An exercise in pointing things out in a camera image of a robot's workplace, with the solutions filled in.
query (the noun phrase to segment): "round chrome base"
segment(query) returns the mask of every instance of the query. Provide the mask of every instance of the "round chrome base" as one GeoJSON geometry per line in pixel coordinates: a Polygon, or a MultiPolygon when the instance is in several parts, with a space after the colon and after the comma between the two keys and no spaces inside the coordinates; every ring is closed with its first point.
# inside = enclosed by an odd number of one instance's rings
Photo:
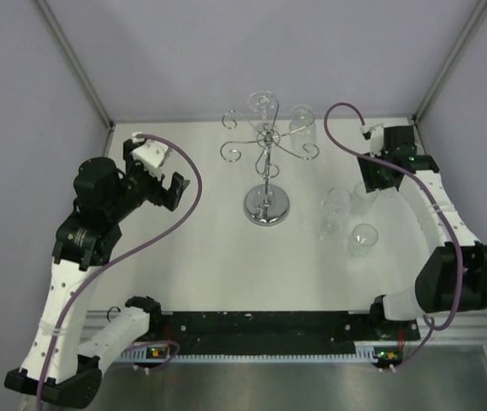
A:
{"type": "Polygon", "coordinates": [[[271,227],[287,218],[290,203],[282,188],[269,184],[267,195],[265,189],[265,184],[252,188],[245,196],[243,209],[253,223],[271,227]]]}

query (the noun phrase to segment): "gray floor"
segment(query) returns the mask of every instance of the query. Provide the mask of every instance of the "gray floor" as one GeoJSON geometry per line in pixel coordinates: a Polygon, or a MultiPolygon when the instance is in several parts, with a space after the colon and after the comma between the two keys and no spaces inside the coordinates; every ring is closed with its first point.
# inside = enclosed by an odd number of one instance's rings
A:
{"type": "Polygon", "coordinates": [[[105,377],[90,411],[487,411],[481,348],[428,348],[407,368],[366,364],[173,365],[105,377]]]}

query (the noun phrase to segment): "white table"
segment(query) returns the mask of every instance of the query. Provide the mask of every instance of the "white table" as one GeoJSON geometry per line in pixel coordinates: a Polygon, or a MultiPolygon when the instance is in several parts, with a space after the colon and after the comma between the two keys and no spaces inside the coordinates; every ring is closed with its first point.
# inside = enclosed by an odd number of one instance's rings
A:
{"type": "MultiPolygon", "coordinates": [[[[368,121],[380,122],[408,124],[406,118],[368,121]]],[[[330,126],[340,142],[367,151],[357,120],[331,120],[330,126]]],[[[278,127],[284,132],[288,122],[278,127]]],[[[172,311],[362,311],[376,296],[413,284],[429,255],[416,218],[399,194],[379,195],[371,211],[352,218],[348,232],[333,241],[315,235],[319,204],[327,191],[335,186],[351,191],[361,180],[357,159],[327,139],[322,122],[317,130],[321,154],[314,161],[274,149],[272,161],[281,174],[272,182],[288,193],[291,211],[283,223],[264,228],[249,222],[242,209],[246,192],[261,182],[254,171],[260,148],[241,146],[243,157],[234,164],[219,155],[226,140],[254,138],[244,122],[236,130],[220,122],[116,125],[109,155],[120,169],[124,140],[137,131],[156,134],[187,151],[202,173],[204,191],[195,213],[175,233],[103,274],[91,309],[149,295],[172,311]],[[347,236],[361,221],[377,227],[379,242],[368,257],[352,259],[346,253],[347,236]]],[[[174,153],[163,171],[166,186],[174,171],[192,181],[178,210],[143,205],[122,222],[123,237],[114,256],[167,229],[193,202],[196,180],[184,160],[174,153]]]]}

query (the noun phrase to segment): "metal corner post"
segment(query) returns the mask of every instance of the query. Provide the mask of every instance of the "metal corner post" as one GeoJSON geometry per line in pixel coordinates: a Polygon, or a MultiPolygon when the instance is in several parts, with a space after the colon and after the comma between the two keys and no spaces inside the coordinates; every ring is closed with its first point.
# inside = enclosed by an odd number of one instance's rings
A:
{"type": "Polygon", "coordinates": [[[80,85],[81,91],[85,94],[87,100],[93,107],[93,109],[97,112],[97,115],[100,117],[100,120],[104,124],[104,127],[110,133],[112,129],[113,122],[108,115],[108,112],[104,108],[100,98],[95,90],[95,87],[92,85],[89,77],[87,76],[85,70],[83,69],[80,59],[76,56],[74,48],[68,42],[64,31],[62,30],[58,20],[53,13],[49,3],[47,0],[32,0],[34,7],[36,8],[38,14],[41,16],[44,24],[46,25],[47,29],[49,30],[53,40],[59,47],[62,56],[70,71],[74,75],[76,81],[80,85]]]}
{"type": "Polygon", "coordinates": [[[424,99],[420,103],[416,114],[413,116],[413,120],[416,124],[419,125],[428,113],[431,105],[435,101],[439,92],[442,90],[442,87],[460,60],[463,51],[470,44],[473,35],[477,32],[486,15],[487,0],[478,0],[473,12],[467,20],[466,25],[458,36],[441,68],[439,71],[437,71],[435,79],[431,83],[431,86],[425,94],[424,99]]]}

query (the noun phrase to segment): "robotic arm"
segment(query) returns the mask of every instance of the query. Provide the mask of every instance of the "robotic arm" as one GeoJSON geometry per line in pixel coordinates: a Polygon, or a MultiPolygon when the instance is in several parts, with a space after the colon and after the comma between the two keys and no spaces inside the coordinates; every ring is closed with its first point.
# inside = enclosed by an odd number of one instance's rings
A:
{"type": "Polygon", "coordinates": [[[430,258],[414,285],[400,293],[380,295],[371,306],[374,322],[409,320],[425,313],[448,311],[456,285],[454,244],[438,212],[442,211],[454,230],[464,258],[464,281],[459,312],[487,307],[487,245],[466,227],[443,188],[439,168],[431,156],[418,155],[412,126],[363,129],[371,142],[367,156],[382,159],[410,171],[436,199],[432,206],[425,192],[410,177],[359,158],[368,191],[395,187],[413,209],[430,251],[430,258]]]}
{"type": "Polygon", "coordinates": [[[122,236],[119,223],[126,216],[145,201],[176,209],[189,181],[174,173],[170,188],[163,188],[161,167],[169,155],[165,144],[133,137],[123,144],[125,173],[110,158],[92,158],[81,165],[74,180],[74,209],[56,232],[49,295],[38,332],[21,367],[8,372],[6,388],[36,395],[45,353],[56,335],[42,398],[62,407],[85,408],[114,359],[151,329],[161,312],[159,304],[134,297],[112,323],[80,344],[96,282],[74,301],[61,330],[55,323],[81,283],[110,261],[122,236]]]}

